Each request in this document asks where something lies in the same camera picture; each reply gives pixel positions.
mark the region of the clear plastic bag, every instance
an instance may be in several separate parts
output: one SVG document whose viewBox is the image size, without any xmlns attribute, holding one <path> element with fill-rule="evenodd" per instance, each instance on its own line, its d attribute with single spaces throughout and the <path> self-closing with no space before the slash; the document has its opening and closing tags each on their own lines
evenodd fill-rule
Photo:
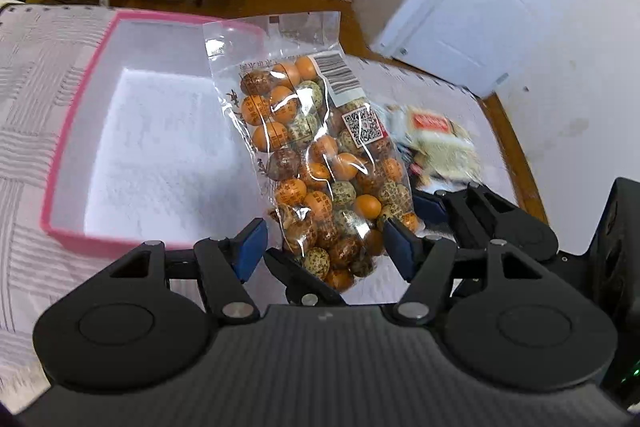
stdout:
<svg viewBox="0 0 640 427">
<path fill-rule="evenodd" d="M 282 247 L 345 291 L 375 269 L 387 219 L 414 232 L 420 222 L 398 150 L 344 63 L 339 29 L 338 12 L 312 12 L 213 22 L 204 35 Z"/>
</svg>

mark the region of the red label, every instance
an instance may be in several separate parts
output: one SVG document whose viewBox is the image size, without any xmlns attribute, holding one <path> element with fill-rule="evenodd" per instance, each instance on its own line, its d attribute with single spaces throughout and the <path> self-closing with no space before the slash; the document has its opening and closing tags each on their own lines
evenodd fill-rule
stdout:
<svg viewBox="0 0 640 427">
<path fill-rule="evenodd" d="M 451 133 L 449 120 L 437 114 L 414 112 L 412 123 L 415 129 Z"/>
</svg>

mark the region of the brown egg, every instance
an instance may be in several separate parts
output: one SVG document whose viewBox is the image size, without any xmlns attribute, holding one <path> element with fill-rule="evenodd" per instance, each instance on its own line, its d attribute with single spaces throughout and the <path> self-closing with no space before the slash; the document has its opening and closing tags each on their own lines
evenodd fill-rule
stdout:
<svg viewBox="0 0 640 427">
<path fill-rule="evenodd" d="M 333 221 L 323 221 L 318 223 L 318 241 L 320 248 L 328 250 L 336 241 L 338 241 L 338 230 L 335 228 Z"/>
<path fill-rule="evenodd" d="M 281 182 L 295 177 L 299 168 L 300 155 L 293 149 L 282 148 L 269 156 L 267 176 L 274 181 Z"/>
<path fill-rule="evenodd" d="M 355 237 L 345 237 L 329 249 L 331 266 L 346 267 L 360 252 L 361 244 Z"/>
<path fill-rule="evenodd" d="M 373 158 L 386 158 L 393 150 L 394 145 L 388 138 L 381 138 L 372 143 L 367 143 L 367 150 Z"/>
<path fill-rule="evenodd" d="M 382 255 L 385 250 L 385 242 L 380 230 L 369 230 L 366 236 L 364 236 L 364 249 L 369 255 L 377 256 Z"/>
<path fill-rule="evenodd" d="M 337 268 L 329 270 L 324 282 L 334 290 L 342 293 L 353 286 L 354 279 L 353 274 L 348 269 Z"/>
<path fill-rule="evenodd" d="M 240 90 L 245 94 L 267 94 L 271 90 L 271 73 L 255 70 L 240 80 Z"/>
<path fill-rule="evenodd" d="M 298 96 L 288 87 L 276 86 L 271 91 L 269 103 L 273 120 L 283 124 L 290 123 L 298 112 Z"/>
<path fill-rule="evenodd" d="M 303 80 L 313 80 L 316 76 L 318 76 L 316 67 L 314 66 L 311 59 L 306 55 L 298 57 L 298 60 L 296 60 L 296 67 L 298 68 L 300 76 Z"/>
<path fill-rule="evenodd" d="M 338 144 L 334 138 L 324 134 L 309 146 L 309 154 L 314 161 L 325 163 L 338 153 Z"/>
<path fill-rule="evenodd" d="M 367 219 L 376 219 L 382 210 L 382 204 L 370 194 L 363 194 L 356 198 L 353 204 L 353 210 L 356 214 Z"/>
<path fill-rule="evenodd" d="M 313 248 L 318 240 L 318 229 L 311 219 L 297 221 L 285 230 L 287 248 L 294 254 L 304 254 Z"/>
<path fill-rule="evenodd" d="M 387 206 L 383 206 L 380 215 L 376 220 L 378 230 L 382 232 L 385 228 L 385 223 L 387 222 L 387 220 L 391 219 L 392 217 L 399 218 L 400 216 L 402 216 L 402 208 L 400 208 L 397 204 L 392 203 L 388 204 Z"/>
<path fill-rule="evenodd" d="M 339 181 L 349 181 L 363 169 L 362 161 L 349 152 L 338 154 L 331 163 L 332 174 Z"/>
<path fill-rule="evenodd" d="M 418 216 L 416 216 L 414 212 L 402 214 L 402 216 L 400 217 L 400 221 L 412 232 L 416 233 L 418 231 Z"/>
<path fill-rule="evenodd" d="M 296 206 L 302 204 L 306 196 L 306 185 L 296 178 L 280 182 L 274 190 L 274 197 L 280 204 Z"/>
<path fill-rule="evenodd" d="M 404 174 L 404 169 L 402 169 L 402 165 L 395 158 L 385 158 L 380 162 L 380 166 L 382 170 L 385 172 L 386 177 L 399 182 L 402 179 L 402 174 Z"/>
<path fill-rule="evenodd" d="M 309 192 L 305 197 L 304 204 L 311 210 L 311 217 L 315 221 L 331 219 L 333 210 L 331 199 L 324 192 L 320 192 L 320 190 Z"/>
<path fill-rule="evenodd" d="M 385 180 L 382 168 L 371 162 L 366 162 L 364 169 L 356 174 L 356 181 L 364 194 L 377 194 Z"/>
<path fill-rule="evenodd" d="M 329 254 L 322 248 L 309 248 L 303 257 L 302 266 L 306 271 L 323 280 L 331 268 Z"/>
<path fill-rule="evenodd" d="M 274 86 L 296 87 L 300 83 L 300 72 L 293 62 L 281 62 L 271 69 Z"/>
<path fill-rule="evenodd" d="M 298 220 L 295 211 L 288 204 L 279 204 L 272 208 L 269 215 L 274 221 L 279 222 L 285 230 Z"/>
<path fill-rule="evenodd" d="M 351 270 L 351 273 L 356 277 L 366 277 L 370 275 L 370 273 L 373 272 L 373 268 L 373 260 L 370 255 L 366 253 L 357 256 L 349 265 L 349 270 Z"/>
<path fill-rule="evenodd" d="M 266 99 L 259 94 L 250 94 L 240 104 L 242 118 L 249 125 L 260 125 L 263 120 L 269 120 L 271 113 Z"/>
<path fill-rule="evenodd" d="M 287 144 L 289 135 L 286 127 L 279 122 L 266 122 L 254 131 L 252 141 L 260 152 L 275 151 Z"/>
<path fill-rule="evenodd" d="M 315 190 L 322 190 L 329 186 L 329 180 L 331 179 L 331 172 L 324 165 L 315 162 L 304 163 L 298 170 L 300 179 L 305 183 L 308 188 Z"/>
</svg>

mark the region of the qr code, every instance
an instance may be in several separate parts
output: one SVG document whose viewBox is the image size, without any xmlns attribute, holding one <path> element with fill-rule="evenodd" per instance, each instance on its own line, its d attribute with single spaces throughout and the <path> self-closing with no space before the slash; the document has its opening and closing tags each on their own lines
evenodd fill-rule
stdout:
<svg viewBox="0 0 640 427">
<path fill-rule="evenodd" d="M 368 105 L 345 113 L 342 120 L 358 147 L 385 137 L 376 112 Z"/>
</svg>

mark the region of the orange egg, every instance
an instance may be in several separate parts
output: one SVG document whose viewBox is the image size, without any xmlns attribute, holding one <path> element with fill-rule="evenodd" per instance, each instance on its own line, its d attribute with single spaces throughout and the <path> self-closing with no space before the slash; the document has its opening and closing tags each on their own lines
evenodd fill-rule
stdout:
<svg viewBox="0 0 640 427">
<path fill-rule="evenodd" d="M 286 124 L 296 117 L 298 112 L 298 96 L 288 87 L 276 86 L 271 91 L 269 103 L 273 120 Z"/>
<path fill-rule="evenodd" d="M 254 145 L 260 152 L 275 151 L 285 145 L 289 135 L 286 127 L 278 122 L 266 122 L 259 126 L 252 138 Z"/>
<path fill-rule="evenodd" d="M 295 206 L 305 200 L 306 185 L 296 178 L 284 180 L 278 184 L 273 195 L 278 203 Z"/>
<path fill-rule="evenodd" d="M 309 57 L 303 56 L 299 57 L 296 60 L 296 67 L 300 72 L 300 76 L 303 80 L 313 80 L 316 76 L 318 76 L 318 72 L 316 71 L 316 67 Z"/>
<path fill-rule="evenodd" d="M 418 216 L 415 215 L 414 212 L 408 212 L 406 214 L 402 214 L 400 217 L 400 221 L 404 226 L 406 226 L 409 230 L 416 233 L 418 230 L 419 222 Z"/>
<path fill-rule="evenodd" d="M 269 120 L 269 104 L 263 96 L 253 94 L 242 100 L 240 113 L 249 125 L 260 125 L 262 120 Z"/>
<path fill-rule="evenodd" d="M 293 62 L 276 64 L 271 70 L 271 76 L 274 86 L 296 87 L 300 83 L 300 72 Z"/>
<path fill-rule="evenodd" d="M 349 152 L 338 154 L 331 163 L 334 178 L 347 182 L 363 169 L 362 161 Z"/>
<path fill-rule="evenodd" d="M 315 162 L 303 163 L 300 166 L 299 173 L 300 179 L 308 188 L 320 190 L 329 186 L 331 172 L 322 164 Z"/>
<path fill-rule="evenodd" d="M 402 179 L 402 165 L 395 158 L 385 158 L 380 162 L 383 172 L 387 178 L 392 179 L 395 182 L 399 182 Z"/>
<path fill-rule="evenodd" d="M 305 206 L 311 210 L 311 217 L 315 221 L 327 221 L 331 219 L 333 205 L 331 199 L 320 190 L 313 190 L 305 197 Z"/>
<path fill-rule="evenodd" d="M 370 194 L 363 194 L 356 198 L 355 203 L 353 203 L 353 210 L 359 216 L 367 219 L 376 219 L 380 215 L 382 204 Z"/>
<path fill-rule="evenodd" d="M 315 161 L 324 163 L 337 155 L 338 142 L 328 134 L 323 134 L 311 144 L 309 153 Z"/>
</svg>

